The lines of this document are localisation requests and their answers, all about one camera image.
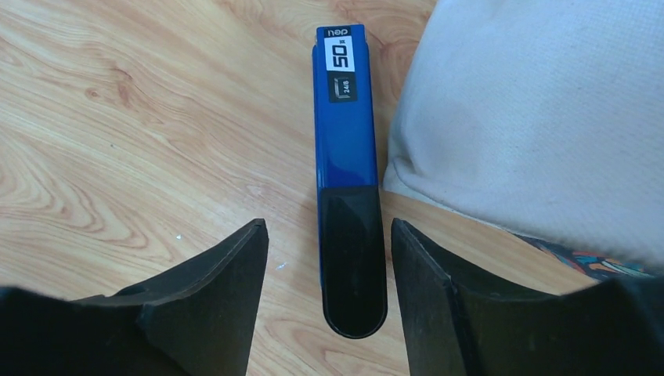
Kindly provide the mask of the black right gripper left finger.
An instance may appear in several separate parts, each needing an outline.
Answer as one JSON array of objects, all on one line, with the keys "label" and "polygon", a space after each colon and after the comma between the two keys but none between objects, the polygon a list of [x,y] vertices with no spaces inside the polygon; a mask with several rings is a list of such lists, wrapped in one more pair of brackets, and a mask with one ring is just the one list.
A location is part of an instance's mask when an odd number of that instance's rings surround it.
[{"label": "black right gripper left finger", "polygon": [[243,375],[269,236],[251,220],[115,295],[66,301],[1,289],[4,375]]}]

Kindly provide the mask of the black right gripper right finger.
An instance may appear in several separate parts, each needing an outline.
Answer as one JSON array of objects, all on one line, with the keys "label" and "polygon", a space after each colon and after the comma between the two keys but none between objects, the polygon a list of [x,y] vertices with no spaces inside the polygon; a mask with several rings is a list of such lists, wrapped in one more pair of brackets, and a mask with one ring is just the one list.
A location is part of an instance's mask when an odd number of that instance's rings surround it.
[{"label": "black right gripper right finger", "polygon": [[552,295],[497,276],[392,222],[413,375],[660,375],[663,280],[617,277]]}]

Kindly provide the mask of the blue black stapler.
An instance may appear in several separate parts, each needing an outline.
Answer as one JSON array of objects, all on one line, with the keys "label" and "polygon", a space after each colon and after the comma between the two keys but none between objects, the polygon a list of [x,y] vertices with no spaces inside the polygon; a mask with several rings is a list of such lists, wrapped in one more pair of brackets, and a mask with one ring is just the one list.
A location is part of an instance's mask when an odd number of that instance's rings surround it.
[{"label": "blue black stapler", "polygon": [[370,50],[362,24],[319,27],[312,48],[323,315],[366,338],[388,313]]}]

